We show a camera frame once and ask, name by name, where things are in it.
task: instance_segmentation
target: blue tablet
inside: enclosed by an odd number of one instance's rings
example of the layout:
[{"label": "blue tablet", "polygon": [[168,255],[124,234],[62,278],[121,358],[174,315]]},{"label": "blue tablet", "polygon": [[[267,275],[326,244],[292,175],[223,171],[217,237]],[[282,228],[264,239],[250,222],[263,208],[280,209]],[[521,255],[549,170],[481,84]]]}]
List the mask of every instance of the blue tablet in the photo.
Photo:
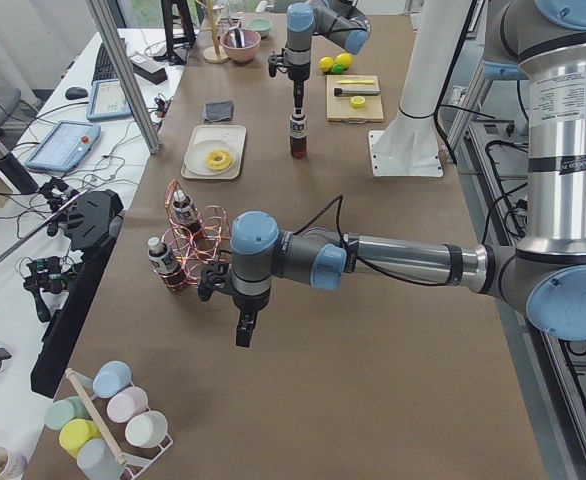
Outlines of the blue tablet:
[{"label": "blue tablet", "polygon": [[100,131],[94,123],[58,122],[24,165],[45,172],[70,172],[89,153]]},{"label": "blue tablet", "polygon": [[91,122],[131,116],[129,102],[118,79],[96,80],[91,87],[86,119]]}]

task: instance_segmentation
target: pink bowl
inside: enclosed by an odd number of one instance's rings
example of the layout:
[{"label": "pink bowl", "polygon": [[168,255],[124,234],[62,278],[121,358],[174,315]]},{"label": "pink bowl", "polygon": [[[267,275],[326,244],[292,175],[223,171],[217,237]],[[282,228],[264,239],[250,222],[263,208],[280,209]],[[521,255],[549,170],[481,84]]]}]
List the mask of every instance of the pink bowl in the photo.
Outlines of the pink bowl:
[{"label": "pink bowl", "polygon": [[230,35],[233,34],[233,30],[228,30],[220,38],[220,43],[224,52],[228,55],[231,60],[235,60],[239,63],[249,62],[253,60],[260,49],[260,41],[262,40],[260,34],[254,30],[248,30],[246,28],[240,29],[244,33],[244,44],[245,47],[235,48],[231,43]]}]

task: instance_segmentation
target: wooden cutting board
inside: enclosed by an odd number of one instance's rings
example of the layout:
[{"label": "wooden cutting board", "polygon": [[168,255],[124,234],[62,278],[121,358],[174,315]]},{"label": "wooden cutting board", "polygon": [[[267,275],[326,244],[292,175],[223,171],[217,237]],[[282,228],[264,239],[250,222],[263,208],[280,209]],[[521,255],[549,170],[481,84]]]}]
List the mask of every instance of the wooden cutting board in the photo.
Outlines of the wooden cutting board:
[{"label": "wooden cutting board", "polygon": [[[342,84],[344,80],[373,80],[373,84]],[[379,90],[377,75],[327,75],[326,76],[326,118],[329,122],[383,122],[382,96],[366,96],[362,108],[351,107],[351,97],[336,97],[334,89]]]}]

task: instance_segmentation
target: brown table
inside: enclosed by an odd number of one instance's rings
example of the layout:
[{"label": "brown table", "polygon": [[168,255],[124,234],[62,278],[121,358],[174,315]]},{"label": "brown table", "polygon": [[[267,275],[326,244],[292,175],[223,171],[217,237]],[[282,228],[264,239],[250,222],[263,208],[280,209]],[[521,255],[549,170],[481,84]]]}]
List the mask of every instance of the brown table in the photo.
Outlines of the brown table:
[{"label": "brown table", "polygon": [[[193,288],[172,294],[152,273],[146,240],[166,228],[166,186],[179,178],[203,104],[226,99],[233,123],[248,129],[242,173],[181,179],[200,207],[222,205],[231,218],[265,210],[294,230],[344,193],[344,230],[476,242],[455,168],[442,179],[374,178],[366,138],[379,124],[328,123],[315,68],[309,156],[290,158],[292,84],[267,73],[286,38],[284,17],[273,18],[271,37],[244,66],[206,64],[206,34],[198,39],[161,130],[164,148],[149,160],[70,366],[93,375],[108,360],[127,362],[167,416],[175,444],[147,479],[546,478],[492,299],[372,275],[347,276],[333,293],[276,279],[247,350],[234,346],[230,297],[201,303]],[[372,24],[349,73],[379,75],[385,127],[413,32],[406,17]],[[315,39],[313,65],[337,53]],[[332,227],[332,215],[320,223]],[[43,431],[26,479],[82,478],[56,437]]]}]

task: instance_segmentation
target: pink cup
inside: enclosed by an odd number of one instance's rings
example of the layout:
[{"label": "pink cup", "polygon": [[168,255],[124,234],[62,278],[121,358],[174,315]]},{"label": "pink cup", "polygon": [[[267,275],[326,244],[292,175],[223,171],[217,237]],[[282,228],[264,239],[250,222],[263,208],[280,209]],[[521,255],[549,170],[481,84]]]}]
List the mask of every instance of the pink cup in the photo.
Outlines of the pink cup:
[{"label": "pink cup", "polygon": [[125,423],[148,407],[149,397],[146,392],[140,387],[128,387],[109,400],[106,414],[115,423]]}]

